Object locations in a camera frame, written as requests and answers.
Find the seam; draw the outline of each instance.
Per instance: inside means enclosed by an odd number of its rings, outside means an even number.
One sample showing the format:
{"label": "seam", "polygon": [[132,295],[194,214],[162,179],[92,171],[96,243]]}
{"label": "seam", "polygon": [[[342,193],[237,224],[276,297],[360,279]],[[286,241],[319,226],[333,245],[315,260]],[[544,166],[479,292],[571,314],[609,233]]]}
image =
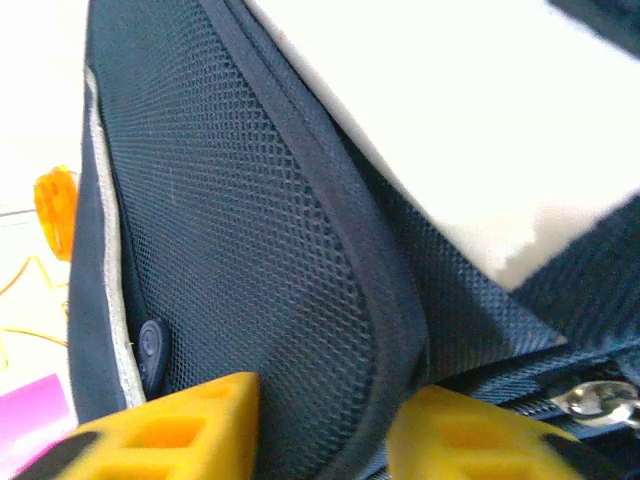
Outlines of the seam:
{"label": "seam", "polygon": [[112,182],[104,129],[98,113],[98,85],[95,75],[88,67],[85,69],[85,81],[91,91],[89,128],[104,215],[103,285],[107,297],[109,329],[111,331],[118,379],[124,393],[127,408],[131,408],[145,403],[146,398],[127,330],[122,285],[120,283],[122,266],[116,193]]}

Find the pink object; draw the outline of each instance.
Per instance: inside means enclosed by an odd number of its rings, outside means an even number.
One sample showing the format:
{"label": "pink object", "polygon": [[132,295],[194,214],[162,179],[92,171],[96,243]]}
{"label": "pink object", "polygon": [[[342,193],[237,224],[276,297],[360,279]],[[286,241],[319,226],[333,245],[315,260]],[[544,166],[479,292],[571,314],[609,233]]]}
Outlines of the pink object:
{"label": "pink object", "polygon": [[11,478],[74,427],[56,375],[0,397],[0,478]]}

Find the dark navy backpack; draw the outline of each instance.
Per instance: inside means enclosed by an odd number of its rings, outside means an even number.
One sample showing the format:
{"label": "dark navy backpack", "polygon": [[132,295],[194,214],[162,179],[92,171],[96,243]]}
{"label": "dark navy backpack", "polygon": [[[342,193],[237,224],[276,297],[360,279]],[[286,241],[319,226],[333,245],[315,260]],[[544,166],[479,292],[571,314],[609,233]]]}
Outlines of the dark navy backpack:
{"label": "dark navy backpack", "polygon": [[[394,413],[437,382],[633,471],[637,419],[580,423],[558,396],[637,392],[640,198],[507,293],[369,164],[240,0],[94,0],[88,25],[81,422],[256,371],[257,478],[385,478]],[[137,353],[149,320],[170,337],[154,392]]]}

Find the yellow plastic piece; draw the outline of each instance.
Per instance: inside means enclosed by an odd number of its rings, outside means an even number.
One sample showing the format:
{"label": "yellow plastic piece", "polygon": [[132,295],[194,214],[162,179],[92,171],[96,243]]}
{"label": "yellow plastic piece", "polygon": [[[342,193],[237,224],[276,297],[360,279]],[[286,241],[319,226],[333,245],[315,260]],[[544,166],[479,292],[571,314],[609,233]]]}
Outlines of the yellow plastic piece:
{"label": "yellow plastic piece", "polygon": [[541,439],[574,437],[440,387],[405,403],[387,437],[393,480],[578,480]]}
{"label": "yellow plastic piece", "polygon": [[82,425],[100,439],[56,479],[249,480],[258,376],[236,373]]}

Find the yellow wire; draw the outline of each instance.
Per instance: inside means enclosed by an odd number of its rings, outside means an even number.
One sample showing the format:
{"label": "yellow wire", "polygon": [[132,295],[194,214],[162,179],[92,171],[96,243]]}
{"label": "yellow wire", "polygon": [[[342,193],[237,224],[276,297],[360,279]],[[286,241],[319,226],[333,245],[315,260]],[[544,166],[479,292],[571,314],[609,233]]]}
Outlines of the yellow wire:
{"label": "yellow wire", "polygon": [[9,368],[9,355],[7,355],[7,350],[4,348],[4,343],[2,343],[2,335],[0,335],[0,360],[0,370]]}
{"label": "yellow wire", "polygon": [[24,335],[31,335],[32,337],[42,338],[43,340],[49,340],[50,342],[57,343],[61,347],[68,346],[67,342],[65,342],[64,340],[60,340],[59,338],[47,335],[46,333],[38,332],[36,330],[30,330],[28,328],[2,327],[0,331],[7,333],[22,333]]}
{"label": "yellow wire", "polygon": [[[40,260],[40,257],[38,257],[37,255],[29,255],[24,261],[24,263],[22,264],[22,266],[20,267],[20,269],[18,270],[18,273],[14,275],[14,277],[9,281],[9,283],[7,283],[4,287],[0,288],[0,295],[4,294],[7,290],[9,290],[13,285],[16,284],[16,282],[20,279],[22,274],[25,272],[25,270],[29,266],[30,262],[34,262],[37,265],[38,270],[40,270],[40,273],[42,274],[42,277],[44,278],[44,281],[46,282],[49,289],[53,290],[54,288],[67,286],[67,284],[55,285],[51,281],[51,277],[49,277],[49,274],[45,270],[44,265],[42,265],[42,261]],[[61,307],[62,307],[62,311],[65,314],[65,318],[67,318],[68,316],[67,302],[66,301],[63,302]],[[0,328],[0,370],[6,370],[9,367],[9,356],[7,355],[7,350],[4,346],[4,343],[2,342],[2,335],[1,335],[2,332],[31,335],[32,337],[48,340],[57,345],[60,345],[61,347],[68,346],[67,342],[65,342],[64,340],[53,337],[51,335],[47,335],[46,333],[38,332],[36,330],[30,330],[28,328],[17,328],[17,327],[2,327]]]}

